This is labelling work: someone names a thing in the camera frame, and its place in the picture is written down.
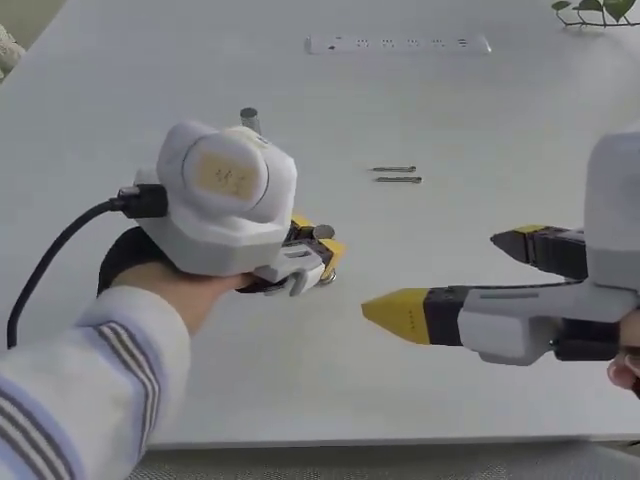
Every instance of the plant leaf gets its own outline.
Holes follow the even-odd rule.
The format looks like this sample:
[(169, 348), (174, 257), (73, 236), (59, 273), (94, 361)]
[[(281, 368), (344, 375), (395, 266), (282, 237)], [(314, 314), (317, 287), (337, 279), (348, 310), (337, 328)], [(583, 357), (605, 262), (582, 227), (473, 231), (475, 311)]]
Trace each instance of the plant leaf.
[(573, 7), (573, 10), (581, 12), (601, 12), (602, 9), (602, 3), (599, 0), (582, 0), (576, 7)]
[(569, 7), (571, 5), (571, 2), (567, 2), (566, 0), (560, 0), (558, 2), (552, 3), (551, 4), (551, 8), (553, 8), (556, 12), (559, 12), (560, 10), (564, 10), (565, 8)]
[(620, 22), (622, 17), (631, 10), (634, 3), (636, 3), (636, 0), (602, 0), (605, 11), (611, 15), (616, 22)]

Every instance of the white tabletop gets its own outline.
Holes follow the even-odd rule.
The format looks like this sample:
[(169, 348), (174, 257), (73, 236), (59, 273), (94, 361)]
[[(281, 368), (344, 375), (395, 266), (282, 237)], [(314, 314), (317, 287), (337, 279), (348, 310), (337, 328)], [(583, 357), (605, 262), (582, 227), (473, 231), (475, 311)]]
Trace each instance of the white tabletop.
[[(331, 287), (232, 295), (193, 344), (166, 445), (478, 441), (640, 434), (640, 403), (604, 364), (482, 363), (368, 323), (360, 303), (408, 286), (548, 276), (490, 234), (580, 226), (599, 135), (640, 116), (633, 31), (562, 31), (546, 0), (69, 0), (0, 87), (0, 313), (76, 214), (155, 161), (182, 119), (258, 108), (297, 160), (297, 209), (348, 245)], [(487, 56), (307, 55), (307, 35), (484, 34)], [(365, 170), (413, 164), (422, 185)], [(25, 310), (22, 341), (70, 325), (129, 224), (91, 224)]]

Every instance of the white power strip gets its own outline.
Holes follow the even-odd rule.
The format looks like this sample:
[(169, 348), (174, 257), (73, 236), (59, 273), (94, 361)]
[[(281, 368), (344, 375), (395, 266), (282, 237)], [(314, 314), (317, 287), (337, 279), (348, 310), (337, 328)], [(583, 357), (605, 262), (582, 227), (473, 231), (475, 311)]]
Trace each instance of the white power strip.
[(340, 53), (491, 53), (491, 46), (482, 35), (459, 37), (406, 37), (390, 35), (312, 35), (307, 37), (306, 50), (312, 55)]

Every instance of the striped sleeve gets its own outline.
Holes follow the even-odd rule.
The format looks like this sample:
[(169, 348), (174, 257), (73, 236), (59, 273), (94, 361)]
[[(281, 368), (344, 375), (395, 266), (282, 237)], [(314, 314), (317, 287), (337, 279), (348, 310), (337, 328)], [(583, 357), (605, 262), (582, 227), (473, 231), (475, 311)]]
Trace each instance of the striped sleeve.
[(162, 298), (117, 287), (60, 337), (5, 353), (0, 478), (126, 478), (181, 403), (189, 342)]

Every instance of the gray floor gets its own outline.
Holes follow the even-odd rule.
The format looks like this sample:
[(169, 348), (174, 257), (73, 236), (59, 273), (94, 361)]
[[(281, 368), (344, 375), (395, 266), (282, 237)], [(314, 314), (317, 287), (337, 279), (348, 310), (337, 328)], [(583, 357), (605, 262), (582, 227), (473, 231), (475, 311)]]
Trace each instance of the gray floor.
[(0, 24), (24, 48), (49, 25), (65, 0), (0, 0)]
[(130, 480), (637, 480), (640, 459), (589, 443), (152, 452)]

